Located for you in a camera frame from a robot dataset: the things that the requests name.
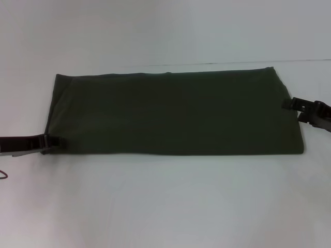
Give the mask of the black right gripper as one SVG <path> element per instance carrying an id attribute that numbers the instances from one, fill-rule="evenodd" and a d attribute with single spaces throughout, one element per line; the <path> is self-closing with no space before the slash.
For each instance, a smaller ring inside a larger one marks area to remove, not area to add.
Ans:
<path id="1" fill-rule="evenodd" d="M 300 98 L 283 100 L 281 107 L 286 110 L 303 112 L 307 119 L 330 119 L 330 106 L 321 101 L 305 101 Z"/>

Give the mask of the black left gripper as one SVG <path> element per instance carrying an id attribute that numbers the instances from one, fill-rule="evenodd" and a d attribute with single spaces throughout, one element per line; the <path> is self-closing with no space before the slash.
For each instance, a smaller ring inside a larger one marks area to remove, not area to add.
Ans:
<path id="1" fill-rule="evenodd" d="M 64 138 L 49 135 L 1 137 L 1 153 L 42 150 L 46 155 L 63 151 L 66 146 Z"/>

